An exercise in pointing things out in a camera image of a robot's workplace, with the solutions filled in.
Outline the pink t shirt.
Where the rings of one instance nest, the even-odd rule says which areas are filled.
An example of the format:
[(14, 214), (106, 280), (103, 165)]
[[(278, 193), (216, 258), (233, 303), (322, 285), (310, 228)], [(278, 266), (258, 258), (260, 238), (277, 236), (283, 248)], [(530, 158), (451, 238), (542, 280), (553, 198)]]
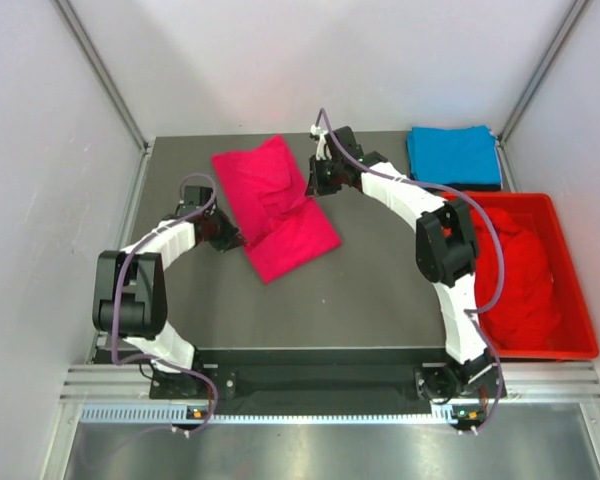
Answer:
[(216, 154), (211, 164), (263, 283), (341, 245), (318, 203), (305, 195), (304, 177), (282, 136), (252, 150)]

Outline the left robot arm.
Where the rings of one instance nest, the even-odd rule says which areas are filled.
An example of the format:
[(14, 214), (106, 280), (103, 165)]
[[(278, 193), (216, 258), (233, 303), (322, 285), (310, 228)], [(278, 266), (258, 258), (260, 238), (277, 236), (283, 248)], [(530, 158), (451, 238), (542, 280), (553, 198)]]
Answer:
[(92, 321), (110, 335), (113, 363), (149, 366), (169, 395), (215, 399), (198, 349), (168, 320), (165, 271), (202, 243), (226, 252), (246, 240), (217, 206), (213, 186), (187, 185), (172, 214), (135, 243), (99, 255)]

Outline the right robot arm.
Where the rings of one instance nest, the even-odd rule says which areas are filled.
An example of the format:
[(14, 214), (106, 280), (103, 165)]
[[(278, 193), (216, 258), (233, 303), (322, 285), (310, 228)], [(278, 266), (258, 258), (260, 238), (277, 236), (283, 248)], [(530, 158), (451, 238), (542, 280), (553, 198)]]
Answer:
[(478, 327), (475, 294), (479, 246), (469, 203), (444, 199), (417, 186), (376, 151), (365, 153), (350, 127), (329, 131), (313, 125), (316, 152), (309, 160), (308, 196), (333, 195), (348, 186), (372, 198), (415, 233), (415, 261), (434, 287), (445, 328), (443, 397), (480, 389), (493, 367), (491, 349)]

